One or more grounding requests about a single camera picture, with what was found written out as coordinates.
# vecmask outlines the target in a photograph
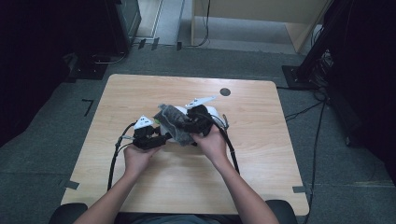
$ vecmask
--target wooden table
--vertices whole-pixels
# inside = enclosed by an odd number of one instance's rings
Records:
[[[206,17],[208,1],[194,0],[192,4],[192,45],[195,17]],[[332,0],[214,0],[210,2],[209,17],[285,22],[291,42],[295,50],[300,52],[305,41],[321,22],[331,2]]]
[[[222,88],[231,95],[220,95]],[[306,215],[304,192],[292,189],[303,184],[275,84],[193,77],[111,76],[71,176],[79,187],[67,189],[62,204],[91,206],[106,193],[114,144],[128,124],[142,115],[154,116],[158,104],[183,106],[211,95],[218,97],[206,105],[227,116],[241,176],[264,200],[288,201],[297,216]],[[123,170],[121,153],[113,183]],[[200,148],[176,143],[166,144],[154,155],[121,211],[236,214],[221,176]]]

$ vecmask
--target light wood tabletop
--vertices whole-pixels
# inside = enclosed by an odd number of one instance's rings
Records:
[[[222,88],[231,94],[222,96]],[[159,104],[184,106],[194,98],[212,95],[217,98],[205,105],[226,115],[241,176],[264,200],[285,200],[297,216],[306,215],[305,193],[293,191],[303,183],[276,85],[217,78],[112,75],[70,178],[79,187],[66,189],[62,204],[91,206],[106,193],[114,145],[130,123],[142,115],[152,118],[159,112]],[[127,134],[132,136],[133,128]],[[123,171],[120,153],[113,184]],[[237,214],[221,176],[200,148],[177,143],[167,143],[153,156],[121,211]]]

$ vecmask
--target white object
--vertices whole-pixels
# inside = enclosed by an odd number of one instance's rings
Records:
[[[186,108],[191,109],[195,106],[203,105],[204,103],[207,103],[214,99],[216,99],[216,96],[210,96],[210,97],[205,97],[205,98],[195,98],[193,101],[191,101],[189,104],[186,105]]]
[[[151,119],[148,119],[144,115],[142,115],[142,117],[140,117],[140,119],[134,125],[134,129],[136,130],[136,129],[148,127],[148,126],[152,125],[153,123],[154,122]]]

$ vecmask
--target white plastic part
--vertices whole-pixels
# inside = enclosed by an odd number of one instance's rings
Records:
[[[154,122],[151,119],[148,119],[144,115],[142,115],[142,117],[140,117],[140,119],[134,125],[134,129],[136,130],[136,129],[148,127],[148,126],[152,125],[153,123]]]
[[[213,106],[205,106],[207,109],[207,112],[212,116],[212,119],[220,126],[224,127],[225,122],[224,120],[219,116],[218,111],[216,110],[215,107]]]
[[[216,99],[216,96],[209,96],[209,97],[205,97],[205,98],[195,98],[193,101],[191,101],[189,104],[186,105],[186,108],[191,109],[195,106],[198,105],[203,105],[204,103],[207,103],[209,101],[212,101]]]

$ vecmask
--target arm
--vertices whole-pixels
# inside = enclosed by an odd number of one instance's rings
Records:
[[[219,129],[212,126],[210,134],[191,135],[221,174],[244,223],[278,223],[276,216],[245,180],[235,171],[226,154],[226,145]]]
[[[125,173],[102,198],[94,203],[75,223],[113,223],[122,204],[137,181],[137,178],[149,165],[149,158],[159,148],[148,152],[130,145],[124,149]]]

